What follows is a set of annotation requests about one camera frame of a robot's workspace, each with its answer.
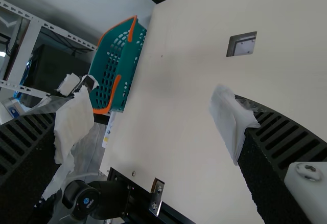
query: orange basket handle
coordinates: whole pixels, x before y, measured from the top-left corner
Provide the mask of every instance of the orange basket handle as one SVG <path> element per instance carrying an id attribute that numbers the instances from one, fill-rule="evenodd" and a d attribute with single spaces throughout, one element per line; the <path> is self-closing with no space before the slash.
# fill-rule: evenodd
<path id="1" fill-rule="evenodd" d="M 122 76 L 119 74 L 114 79 L 113 86 L 112 86 L 112 92 L 111 92 L 111 95 L 110 95 L 110 100 L 109 100 L 108 106 L 106 108 L 103 108 L 103 109 L 93 108 L 93 113 L 95 113 L 95 114 L 106 114 L 106 113 L 108 113 L 110 111 L 112 101 L 113 101 L 113 97 L 114 97 L 114 93 L 116 92 L 116 88 L 117 88 L 118 83 L 119 83 L 121 78 L 122 78 Z"/>

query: teal plastic basket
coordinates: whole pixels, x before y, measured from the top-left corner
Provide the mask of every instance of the teal plastic basket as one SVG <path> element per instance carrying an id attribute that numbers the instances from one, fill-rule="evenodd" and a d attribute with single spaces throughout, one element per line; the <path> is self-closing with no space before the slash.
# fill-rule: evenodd
<path id="1" fill-rule="evenodd" d="M 99 40 L 89 71 L 99 83 L 90 93 L 94 113 L 124 110 L 146 32 L 133 16 L 109 29 Z"/>

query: crumpled tissue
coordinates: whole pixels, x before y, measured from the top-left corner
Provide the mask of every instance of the crumpled tissue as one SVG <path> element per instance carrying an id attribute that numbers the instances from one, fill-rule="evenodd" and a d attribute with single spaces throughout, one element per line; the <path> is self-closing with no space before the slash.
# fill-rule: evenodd
<path id="1" fill-rule="evenodd" d="M 215 88 L 209 111 L 231 159 L 237 165 L 245 140 L 245 129 L 259 128 L 260 124 L 254 117 L 253 111 L 242 107 L 235 99 L 233 91 L 224 85 Z"/>
<path id="2" fill-rule="evenodd" d="M 74 98 L 67 101 L 56 112 L 55 121 L 55 162 L 61 164 L 56 174 L 43 193 L 47 199 L 56 193 L 67 174 L 74 170 L 74 157 L 71 148 L 86 136 L 94 125 L 94 116 L 89 93 L 85 86 L 82 86 Z"/>

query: white board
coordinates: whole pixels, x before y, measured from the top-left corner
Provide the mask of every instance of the white board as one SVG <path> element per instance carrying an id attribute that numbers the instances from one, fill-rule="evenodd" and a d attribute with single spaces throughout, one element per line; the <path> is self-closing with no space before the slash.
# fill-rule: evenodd
<path id="1" fill-rule="evenodd" d="M 226 84 L 327 140 L 325 1 L 157 5 L 101 170 L 113 167 L 147 191 L 155 177 L 164 181 L 162 200 L 198 224 L 263 223 L 208 104 Z M 253 54 L 226 57 L 231 36 L 253 31 Z"/>

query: blue object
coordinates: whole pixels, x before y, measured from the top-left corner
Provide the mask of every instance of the blue object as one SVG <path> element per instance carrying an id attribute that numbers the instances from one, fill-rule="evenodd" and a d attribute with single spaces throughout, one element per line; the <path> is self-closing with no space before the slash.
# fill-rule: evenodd
<path id="1" fill-rule="evenodd" d="M 90 202 L 90 199 L 88 197 L 86 197 L 84 200 L 83 200 L 83 203 L 84 204 L 88 204 Z"/>

